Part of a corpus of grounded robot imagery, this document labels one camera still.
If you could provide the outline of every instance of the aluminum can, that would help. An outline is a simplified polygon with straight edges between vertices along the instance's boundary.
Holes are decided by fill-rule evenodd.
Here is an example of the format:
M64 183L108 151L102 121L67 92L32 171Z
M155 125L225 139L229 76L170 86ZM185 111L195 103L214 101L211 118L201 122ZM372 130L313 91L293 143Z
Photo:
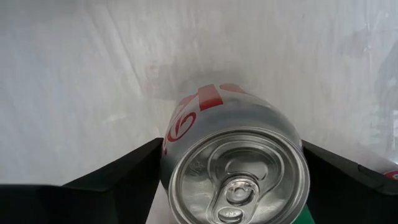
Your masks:
M386 172L384 175L392 180L398 180L398 170Z
M307 200L299 135L238 85L212 83L183 97L162 149L161 181L181 224L292 223Z

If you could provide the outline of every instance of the white surface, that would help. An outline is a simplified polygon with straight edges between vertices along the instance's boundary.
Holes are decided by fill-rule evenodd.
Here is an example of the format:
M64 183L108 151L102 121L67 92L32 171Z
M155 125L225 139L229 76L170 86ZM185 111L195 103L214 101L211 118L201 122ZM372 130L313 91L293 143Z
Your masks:
M0 182L63 184L162 136L179 84L215 72L239 77L304 139L389 169L397 4L3 0Z

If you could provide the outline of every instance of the can body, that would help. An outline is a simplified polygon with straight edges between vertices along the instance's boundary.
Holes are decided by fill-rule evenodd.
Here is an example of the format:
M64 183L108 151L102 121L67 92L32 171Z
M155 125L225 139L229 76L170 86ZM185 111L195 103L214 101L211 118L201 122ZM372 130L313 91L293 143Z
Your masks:
M183 97L161 181L180 223L291 223L309 191L301 140L268 102L231 83Z

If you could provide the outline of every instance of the green surface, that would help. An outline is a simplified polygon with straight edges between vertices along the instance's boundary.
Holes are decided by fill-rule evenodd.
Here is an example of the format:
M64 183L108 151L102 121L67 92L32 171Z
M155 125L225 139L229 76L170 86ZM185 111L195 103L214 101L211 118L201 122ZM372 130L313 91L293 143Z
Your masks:
M293 224L315 224L307 206L304 206L301 214L297 217Z

